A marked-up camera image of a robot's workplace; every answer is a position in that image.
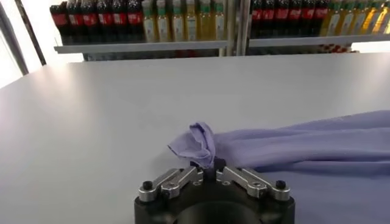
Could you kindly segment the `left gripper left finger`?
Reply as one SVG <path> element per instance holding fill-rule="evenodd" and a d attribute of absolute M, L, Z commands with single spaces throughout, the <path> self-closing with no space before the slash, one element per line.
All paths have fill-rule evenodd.
<path fill-rule="evenodd" d="M 186 168 L 169 169 L 154 180 L 144 181 L 138 189 L 140 203 L 158 200 L 200 201 L 210 172 L 191 163 Z"/>

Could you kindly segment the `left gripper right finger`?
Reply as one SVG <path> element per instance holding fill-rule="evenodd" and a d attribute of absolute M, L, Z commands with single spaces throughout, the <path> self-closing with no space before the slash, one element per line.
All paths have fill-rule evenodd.
<path fill-rule="evenodd" d="M 218 181 L 235 183 L 251 197 L 261 198 L 264 195 L 270 195 L 277 201 L 290 199 L 291 190 L 285 181 L 267 181 L 254 169 L 228 166 L 226 161 L 220 158 L 214 160 L 214 168 Z"/>

